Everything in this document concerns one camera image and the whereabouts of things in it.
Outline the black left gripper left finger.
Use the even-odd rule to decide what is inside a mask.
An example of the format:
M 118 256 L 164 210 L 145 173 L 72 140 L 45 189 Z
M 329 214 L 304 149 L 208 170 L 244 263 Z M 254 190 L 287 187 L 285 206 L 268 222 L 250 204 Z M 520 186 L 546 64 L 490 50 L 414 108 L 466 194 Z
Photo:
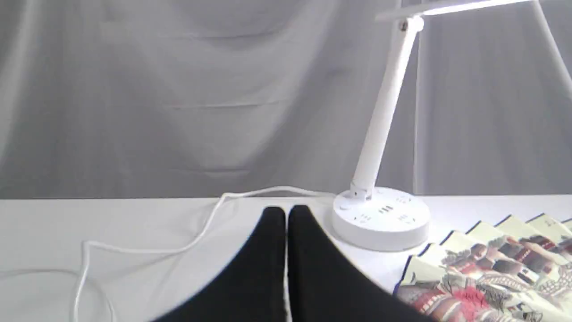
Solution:
M 264 208 L 228 265 L 196 295 L 158 322 L 284 322 L 286 214 Z

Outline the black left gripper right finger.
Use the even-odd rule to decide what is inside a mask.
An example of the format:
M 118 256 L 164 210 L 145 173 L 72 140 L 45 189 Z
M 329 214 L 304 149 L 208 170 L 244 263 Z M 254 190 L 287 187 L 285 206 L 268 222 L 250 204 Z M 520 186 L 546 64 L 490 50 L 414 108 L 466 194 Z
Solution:
M 308 206 L 294 206 L 287 226 L 288 289 L 294 322 L 431 321 L 354 267 Z

